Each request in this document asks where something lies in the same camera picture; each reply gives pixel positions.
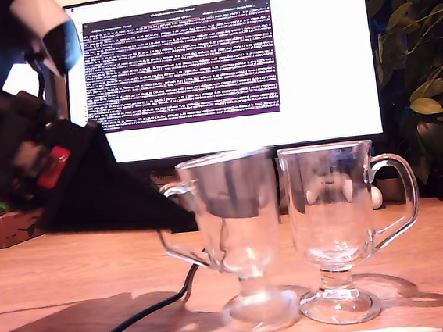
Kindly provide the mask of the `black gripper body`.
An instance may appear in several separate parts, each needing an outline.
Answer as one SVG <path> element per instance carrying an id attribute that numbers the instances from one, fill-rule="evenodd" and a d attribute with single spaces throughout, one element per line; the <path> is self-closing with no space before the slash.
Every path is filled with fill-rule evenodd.
<path id="1" fill-rule="evenodd" d="M 18 210 L 46 205 L 48 190 L 36 182 L 52 149 L 47 125 L 57 119 L 41 98 L 0 91 L 0 201 Z"/>

